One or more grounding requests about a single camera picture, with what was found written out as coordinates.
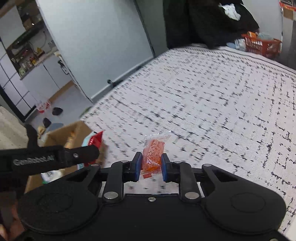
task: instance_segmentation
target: white blanket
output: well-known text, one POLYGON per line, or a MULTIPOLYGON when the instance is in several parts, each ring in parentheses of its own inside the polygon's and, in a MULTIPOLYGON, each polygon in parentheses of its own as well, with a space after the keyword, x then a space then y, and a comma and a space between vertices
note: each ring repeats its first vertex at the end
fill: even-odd
MULTIPOLYGON (((211 163, 280 194, 286 233, 296 208, 296 74, 227 47, 169 50, 133 74, 82 119, 105 130, 106 167, 132 160, 147 134, 171 130, 171 161, 211 163)), ((129 193, 178 192, 161 175, 126 183, 129 193)))

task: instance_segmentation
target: white wall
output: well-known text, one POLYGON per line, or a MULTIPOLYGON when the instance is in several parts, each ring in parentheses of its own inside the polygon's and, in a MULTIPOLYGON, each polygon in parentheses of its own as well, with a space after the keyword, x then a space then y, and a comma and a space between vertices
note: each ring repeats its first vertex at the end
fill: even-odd
POLYGON ((281 40, 282 16, 279 0, 243 0, 244 6, 257 21, 260 32, 281 40))
POLYGON ((90 98, 152 58, 132 0, 37 0, 58 49, 90 98))
POLYGON ((44 27, 42 30, 40 30, 35 36, 33 36, 30 39, 30 43, 32 44, 31 46, 33 46, 35 52, 37 52, 37 47, 41 47, 44 44, 44 42, 45 44, 42 47, 42 50, 44 50, 45 53, 49 52, 51 50, 51 48, 48 45, 50 41, 52 41, 52 37, 46 27, 44 27))

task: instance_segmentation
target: round pad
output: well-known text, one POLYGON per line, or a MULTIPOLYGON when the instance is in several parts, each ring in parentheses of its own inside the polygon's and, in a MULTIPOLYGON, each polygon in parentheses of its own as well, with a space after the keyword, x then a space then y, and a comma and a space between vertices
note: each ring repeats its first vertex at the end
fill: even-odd
POLYGON ((18 202, 18 215, 29 229, 43 234, 70 232, 95 214, 97 198, 76 182, 46 184, 25 194, 18 202))
POLYGON ((206 198, 205 209, 220 227, 240 234, 277 230, 285 216, 283 199, 252 182, 224 182, 206 198))

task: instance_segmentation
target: metal screw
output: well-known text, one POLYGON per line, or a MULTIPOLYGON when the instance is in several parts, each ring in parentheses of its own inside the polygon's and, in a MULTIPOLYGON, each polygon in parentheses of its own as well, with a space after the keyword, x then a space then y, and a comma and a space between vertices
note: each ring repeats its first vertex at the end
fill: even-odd
POLYGON ((155 198, 155 197, 149 197, 149 198, 148 198, 148 201, 150 201, 150 202, 155 202, 155 201, 156 201, 156 198, 155 198))
POLYGON ((196 198, 199 198, 200 195, 196 192, 187 192, 185 193, 185 197, 188 199, 196 199, 196 198))
POLYGON ((106 192, 104 194, 104 197, 107 199, 115 199, 118 197, 118 193, 117 192, 106 192))

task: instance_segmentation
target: door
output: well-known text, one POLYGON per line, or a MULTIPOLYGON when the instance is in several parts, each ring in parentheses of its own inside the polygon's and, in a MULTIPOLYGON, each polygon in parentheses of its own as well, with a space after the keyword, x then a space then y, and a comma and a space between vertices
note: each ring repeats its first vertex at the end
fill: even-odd
POLYGON ((55 55, 50 56, 47 60, 43 62, 44 67, 47 69, 48 73, 57 84, 59 88, 62 88, 65 84, 72 80, 69 74, 65 74, 58 63, 59 57, 55 55))
POLYGON ((22 81, 37 102, 48 100, 59 90, 43 64, 35 67, 22 81))
POLYGON ((21 95, 18 93, 18 91, 10 81, 3 87, 3 89, 8 95, 9 99, 11 99, 13 104, 17 105, 18 102, 22 99, 21 95))

